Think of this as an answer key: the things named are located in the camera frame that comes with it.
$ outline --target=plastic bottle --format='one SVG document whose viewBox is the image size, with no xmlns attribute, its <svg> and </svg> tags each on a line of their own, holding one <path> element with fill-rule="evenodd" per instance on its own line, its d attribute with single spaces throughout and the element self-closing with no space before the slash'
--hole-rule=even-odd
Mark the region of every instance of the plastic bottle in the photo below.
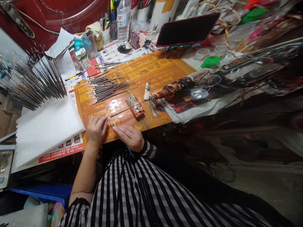
<svg viewBox="0 0 303 227">
<path fill-rule="evenodd" d="M 126 44 L 128 41 L 130 9 L 130 0 L 120 1 L 117 8 L 117 33 L 119 45 Z"/>
</svg>

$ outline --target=green lid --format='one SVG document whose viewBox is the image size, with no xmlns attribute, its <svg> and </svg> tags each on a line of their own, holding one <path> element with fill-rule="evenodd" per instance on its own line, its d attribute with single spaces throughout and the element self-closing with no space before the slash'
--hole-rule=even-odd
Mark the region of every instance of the green lid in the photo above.
<svg viewBox="0 0 303 227">
<path fill-rule="evenodd" d="M 221 61 L 221 58 L 218 56 L 210 56 L 206 58 L 201 65 L 201 68 L 211 68 L 214 65 L 218 64 Z"/>
<path fill-rule="evenodd" d="M 246 24 L 248 22 L 255 21 L 267 11 L 267 8 L 264 7 L 254 8 L 252 11 L 248 12 L 248 14 L 244 16 L 240 24 Z"/>
</svg>

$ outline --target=black sleeve cuff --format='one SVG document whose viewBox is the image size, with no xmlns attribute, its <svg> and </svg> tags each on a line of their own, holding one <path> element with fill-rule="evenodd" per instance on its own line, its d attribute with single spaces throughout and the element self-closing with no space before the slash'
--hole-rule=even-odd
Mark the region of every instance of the black sleeve cuff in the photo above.
<svg viewBox="0 0 303 227">
<path fill-rule="evenodd" d="M 75 199 L 75 201 L 69 206 L 68 209 L 70 209 L 72 207 L 72 205 L 76 205 L 76 204 L 83 204 L 83 205 L 91 207 L 91 205 L 89 204 L 89 202 L 86 199 L 77 197 Z"/>
<path fill-rule="evenodd" d="M 142 150 L 138 153 L 139 155 L 142 155 L 147 149 L 147 141 L 146 139 L 144 140 L 144 145 L 143 145 L 143 148 Z"/>
</svg>

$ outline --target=phone screen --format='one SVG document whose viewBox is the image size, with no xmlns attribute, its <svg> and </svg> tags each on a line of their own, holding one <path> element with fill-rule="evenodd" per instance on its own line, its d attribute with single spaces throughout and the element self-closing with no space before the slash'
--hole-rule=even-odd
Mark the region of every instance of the phone screen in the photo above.
<svg viewBox="0 0 303 227">
<path fill-rule="evenodd" d="M 160 30 L 156 46 L 177 46 L 203 42 L 219 17 L 220 13 L 214 13 L 165 23 Z"/>
</svg>

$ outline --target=orange cutting mat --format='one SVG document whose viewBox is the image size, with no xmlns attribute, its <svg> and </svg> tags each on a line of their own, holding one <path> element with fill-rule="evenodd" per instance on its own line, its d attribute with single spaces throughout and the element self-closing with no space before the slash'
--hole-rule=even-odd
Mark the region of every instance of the orange cutting mat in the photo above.
<svg viewBox="0 0 303 227">
<path fill-rule="evenodd" d="M 92 106 L 87 106 L 87 88 L 83 86 L 87 81 L 81 81 L 80 84 L 76 85 L 74 89 L 78 112 L 85 127 L 87 128 L 88 120 L 92 116 L 101 115 L 109 117 L 121 110 L 127 109 L 128 105 L 125 100 L 131 94 L 136 96 L 139 103 L 143 102 L 146 82 L 151 82 L 151 93 L 154 93 L 161 90 L 165 85 L 196 71 L 181 59 L 165 59 L 163 58 L 163 55 L 163 52 L 156 51 L 147 54 L 144 57 L 139 57 L 135 61 L 124 63 L 105 74 L 107 77 L 113 79 L 130 75 L 131 81 L 137 81 L 137 86 L 140 86 L 139 88 L 129 91 L 130 94 L 125 92 Z M 131 125 L 140 131 L 145 131 L 171 122 L 170 117 L 165 112 L 158 111 L 159 115 L 154 117 L 147 102 L 141 105 L 145 110 L 145 113 L 137 119 L 130 110 L 118 114 L 111 119 L 113 119 L 117 126 Z M 104 143 L 118 139 L 117 134 L 112 129 L 114 125 L 111 120 L 108 121 L 108 125 L 108 133 Z M 88 132 L 86 131 L 85 136 L 83 137 L 83 144 L 86 144 L 87 141 Z"/>
</svg>

